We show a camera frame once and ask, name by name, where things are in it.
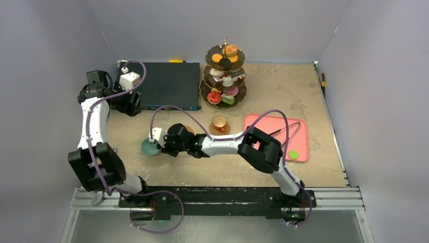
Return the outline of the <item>woven rattan coaster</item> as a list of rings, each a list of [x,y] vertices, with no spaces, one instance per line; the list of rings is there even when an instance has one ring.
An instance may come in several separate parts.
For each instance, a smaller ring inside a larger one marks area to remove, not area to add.
[[[230,133],[231,127],[230,127],[230,125],[227,123],[227,125],[225,126],[225,128],[226,128],[226,131],[225,131],[224,133],[221,133],[221,132],[216,131],[216,130],[213,128],[213,123],[210,123],[210,125],[209,125],[209,132],[210,132],[210,134],[215,135],[215,136],[228,135],[228,134]]]
[[[193,135],[196,134],[195,131],[190,126],[185,126],[185,129]]]

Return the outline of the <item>teal teacup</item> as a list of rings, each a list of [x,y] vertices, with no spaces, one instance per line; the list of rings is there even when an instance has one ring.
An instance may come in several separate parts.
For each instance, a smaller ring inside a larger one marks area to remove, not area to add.
[[[158,142],[155,141],[154,143],[150,142],[149,139],[145,139],[141,143],[141,153],[145,156],[154,156],[160,152],[160,149],[158,148]]]

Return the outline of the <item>copper teacup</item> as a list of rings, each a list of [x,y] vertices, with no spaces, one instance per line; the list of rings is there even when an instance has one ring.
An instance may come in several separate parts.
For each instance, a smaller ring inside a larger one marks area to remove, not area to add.
[[[221,133],[224,133],[226,131],[225,126],[227,125],[227,120],[222,115],[217,115],[212,119],[213,128]]]

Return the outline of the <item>layered chocolate cake bar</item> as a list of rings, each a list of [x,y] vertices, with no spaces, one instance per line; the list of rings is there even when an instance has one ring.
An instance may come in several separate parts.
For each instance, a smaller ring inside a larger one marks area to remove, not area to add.
[[[215,77],[215,76],[209,76],[208,82],[213,88],[219,88],[223,85],[223,78],[222,77]]]

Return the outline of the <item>silver cupcake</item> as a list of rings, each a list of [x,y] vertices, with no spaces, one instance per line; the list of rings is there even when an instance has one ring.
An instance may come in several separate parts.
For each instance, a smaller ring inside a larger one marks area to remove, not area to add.
[[[230,87],[233,86],[234,81],[230,75],[224,75],[222,77],[222,86],[224,87]]]

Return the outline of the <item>yellow cracker biscuit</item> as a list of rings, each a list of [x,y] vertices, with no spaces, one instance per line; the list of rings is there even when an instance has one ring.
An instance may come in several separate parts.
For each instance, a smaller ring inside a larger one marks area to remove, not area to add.
[[[214,63],[219,63],[221,60],[223,59],[223,56],[221,55],[221,54],[213,54],[212,56],[211,56],[211,60],[214,62]]]
[[[228,59],[231,63],[236,63],[239,60],[239,57],[238,55],[234,55],[234,56],[228,57]]]

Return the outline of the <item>black chocolate cookie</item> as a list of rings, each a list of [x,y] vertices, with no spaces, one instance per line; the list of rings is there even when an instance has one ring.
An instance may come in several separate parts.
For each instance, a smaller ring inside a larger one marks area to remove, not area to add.
[[[222,68],[229,68],[232,65],[232,62],[228,57],[223,57],[219,60],[218,65]]]

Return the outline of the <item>pink serving tray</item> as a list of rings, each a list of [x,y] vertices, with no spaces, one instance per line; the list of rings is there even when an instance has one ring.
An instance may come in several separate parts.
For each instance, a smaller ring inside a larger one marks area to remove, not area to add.
[[[288,125],[293,122],[301,122],[299,131],[286,143],[282,149],[286,152],[286,160],[304,163],[309,159],[309,142],[308,142],[308,130],[307,124],[302,119],[288,118]],[[285,127],[286,123],[284,118],[281,116],[266,115],[259,120],[255,127],[261,131],[269,134],[277,129]],[[290,160],[288,152],[290,150],[296,150],[299,157],[296,160]]]

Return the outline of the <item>golden bread bun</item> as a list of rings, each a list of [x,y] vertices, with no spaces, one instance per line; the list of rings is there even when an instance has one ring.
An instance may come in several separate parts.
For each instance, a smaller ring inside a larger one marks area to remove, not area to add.
[[[233,57],[237,55],[239,49],[236,45],[225,45],[222,49],[222,54],[225,57]]]

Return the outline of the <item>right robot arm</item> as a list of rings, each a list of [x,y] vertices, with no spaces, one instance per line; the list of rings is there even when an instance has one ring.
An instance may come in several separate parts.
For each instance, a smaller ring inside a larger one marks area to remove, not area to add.
[[[180,152],[194,158],[239,155],[257,171],[272,176],[288,205],[296,206],[304,199],[304,185],[287,166],[281,143],[256,127],[237,134],[214,136],[193,134],[184,125],[174,124],[168,130],[153,128],[148,137],[157,143],[161,153],[173,157]]]

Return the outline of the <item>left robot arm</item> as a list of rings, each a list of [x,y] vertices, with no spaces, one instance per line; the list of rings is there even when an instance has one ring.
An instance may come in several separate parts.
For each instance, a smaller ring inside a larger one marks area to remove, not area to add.
[[[151,193],[145,190],[141,177],[128,175],[125,166],[107,141],[107,122],[114,109],[130,117],[141,113],[141,94],[133,91],[141,77],[126,72],[117,81],[102,70],[87,72],[88,84],[77,100],[82,109],[82,133],[77,150],[68,154],[68,161],[86,191],[127,191],[138,207],[145,207]]]

